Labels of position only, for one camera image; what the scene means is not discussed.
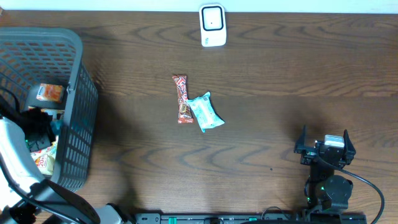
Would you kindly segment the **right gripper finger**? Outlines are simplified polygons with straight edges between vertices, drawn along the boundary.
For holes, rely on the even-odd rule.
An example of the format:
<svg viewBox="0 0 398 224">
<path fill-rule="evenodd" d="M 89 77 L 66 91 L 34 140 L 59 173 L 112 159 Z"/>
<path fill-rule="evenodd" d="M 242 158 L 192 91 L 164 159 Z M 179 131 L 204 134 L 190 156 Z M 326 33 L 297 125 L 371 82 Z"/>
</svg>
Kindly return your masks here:
<svg viewBox="0 0 398 224">
<path fill-rule="evenodd" d="M 348 130 L 344 130 L 343 134 L 343 140 L 344 140 L 344 150 L 345 150 L 345 155 L 346 156 L 354 156 L 356 154 L 356 149 L 353 146 L 353 143 L 351 142 L 348 134 Z"/>
<path fill-rule="evenodd" d="M 305 137 L 306 137 L 307 127 L 306 125 L 302 128 L 302 133 L 299 138 L 295 142 L 295 150 L 304 150 L 305 149 Z"/>
</svg>

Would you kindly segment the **yellow chips bag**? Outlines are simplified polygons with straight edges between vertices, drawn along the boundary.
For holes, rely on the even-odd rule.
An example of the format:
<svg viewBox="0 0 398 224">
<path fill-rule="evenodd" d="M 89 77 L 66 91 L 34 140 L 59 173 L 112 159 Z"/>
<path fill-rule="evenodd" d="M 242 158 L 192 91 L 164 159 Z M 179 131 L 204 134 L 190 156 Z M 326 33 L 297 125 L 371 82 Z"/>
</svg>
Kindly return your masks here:
<svg viewBox="0 0 398 224">
<path fill-rule="evenodd" d="M 64 110 L 55 110 L 42 108 L 41 112 L 47 113 L 52 117 L 52 120 L 63 120 Z M 25 141 L 28 149 L 30 150 L 30 155 L 35 161 L 36 166 L 43 175 L 52 176 L 55 167 L 55 157 L 57 153 L 58 137 L 55 136 L 55 141 L 47 148 L 41 149 L 39 151 L 31 151 L 34 146 L 32 143 Z"/>
</svg>

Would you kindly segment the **red Top chocolate bar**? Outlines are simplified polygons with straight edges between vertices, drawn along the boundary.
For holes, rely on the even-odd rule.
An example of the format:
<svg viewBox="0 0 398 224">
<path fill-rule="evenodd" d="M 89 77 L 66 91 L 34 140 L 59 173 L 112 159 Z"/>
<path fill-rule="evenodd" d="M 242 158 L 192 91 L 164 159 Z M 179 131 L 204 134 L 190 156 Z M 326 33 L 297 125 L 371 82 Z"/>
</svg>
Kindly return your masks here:
<svg viewBox="0 0 398 224">
<path fill-rule="evenodd" d="M 187 76 L 186 75 L 174 75 L 172 77 L 178 95 L 178 123 L 193 123 L 194 119 L 189 104 L 187 103 Z"/>
</svg>

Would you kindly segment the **small orange snack box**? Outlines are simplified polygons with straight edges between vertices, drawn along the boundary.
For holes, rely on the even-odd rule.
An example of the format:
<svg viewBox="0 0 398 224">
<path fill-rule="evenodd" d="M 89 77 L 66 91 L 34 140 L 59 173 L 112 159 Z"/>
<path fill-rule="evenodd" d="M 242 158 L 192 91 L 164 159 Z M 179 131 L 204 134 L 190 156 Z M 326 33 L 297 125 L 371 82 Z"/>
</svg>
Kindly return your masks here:
<svg viewBox="0 0 398 224">
<path fill-rule="evenodd" d="M 62 85 L 41 83 L 36 95 L 36 99 L 39 101 L 61 103 L 63 101 L 64 92 L 65 88 Z"/>
</svg>

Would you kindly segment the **teal mouthwash bottle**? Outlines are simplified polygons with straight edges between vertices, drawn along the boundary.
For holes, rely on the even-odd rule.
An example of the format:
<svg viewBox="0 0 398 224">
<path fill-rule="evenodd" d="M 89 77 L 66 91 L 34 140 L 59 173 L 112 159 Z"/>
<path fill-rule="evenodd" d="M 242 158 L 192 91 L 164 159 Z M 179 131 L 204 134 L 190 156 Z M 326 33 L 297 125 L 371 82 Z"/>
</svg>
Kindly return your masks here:
<svg viewBox="0 0 398 224">
<path fill-rule="evenodd" d="M 54 135 L 59 136 L 62 131 L 63 121 L 62 120 L 53 120 L 50 123 L 52 131 Z"/>
</svg>

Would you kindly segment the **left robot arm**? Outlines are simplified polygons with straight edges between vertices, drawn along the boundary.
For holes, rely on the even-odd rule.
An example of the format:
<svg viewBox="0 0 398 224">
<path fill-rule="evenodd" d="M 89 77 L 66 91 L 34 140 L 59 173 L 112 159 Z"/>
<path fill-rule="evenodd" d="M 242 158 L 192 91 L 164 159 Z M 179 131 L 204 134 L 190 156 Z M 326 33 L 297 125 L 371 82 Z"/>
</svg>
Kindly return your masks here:
<svg viewBox="0 0 398 224">
<path fill-rule="evenodd" d="M 35 214 L 51 213 L 49 223 L 134 223 L 119 207 L 109 203 L 93 208 L 85 199 L 46 179 L 30 156 L 25 133 L 52 133 L 51 117 L 39 109 L 21 114 L 1 109 L 1 170 L 5 203 L 1 223 L 34 223 Z"/>
</svg>

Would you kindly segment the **light teal wipes pack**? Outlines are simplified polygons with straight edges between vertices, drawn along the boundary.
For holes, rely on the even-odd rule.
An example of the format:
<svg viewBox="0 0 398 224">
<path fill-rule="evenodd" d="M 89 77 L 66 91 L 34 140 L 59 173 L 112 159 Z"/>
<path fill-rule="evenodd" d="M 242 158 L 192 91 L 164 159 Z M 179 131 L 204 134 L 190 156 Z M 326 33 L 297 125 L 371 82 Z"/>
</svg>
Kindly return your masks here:
<svg viewBox="0 0 398 224">
<path fill-rule="evenodd" d="M 208 91 L 203 96 L 187 100 L 188 105 L 195 115 L 201 131 L 212 129 L 224 124 L 224 121 L 216 114 L 210 100 L 211 93 Z"/>
</svg>

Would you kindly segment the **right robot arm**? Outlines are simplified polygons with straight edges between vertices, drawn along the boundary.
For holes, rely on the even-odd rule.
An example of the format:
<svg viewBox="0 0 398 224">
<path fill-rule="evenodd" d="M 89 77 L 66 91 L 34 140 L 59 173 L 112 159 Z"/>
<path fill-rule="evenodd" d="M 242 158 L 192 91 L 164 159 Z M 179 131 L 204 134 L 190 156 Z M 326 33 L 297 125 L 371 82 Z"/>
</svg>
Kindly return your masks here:
<svg viewBox="0 0 398 224">
<path fill-rule="evenodd" d="M 296 140 L 294 153 L 300 154 L 300 163 L 310 166 L 310 175 L 305 184 L 308 206 L 321 212 L 342 212 L 348 208 L 352 181 L 336 175 L 335 171 L 351 164 L 356 149 L 345 131 L 343 136 L 326 135 L 314 146 L 305 144 L 307 129 L 303 127 Z"/>
</svg>

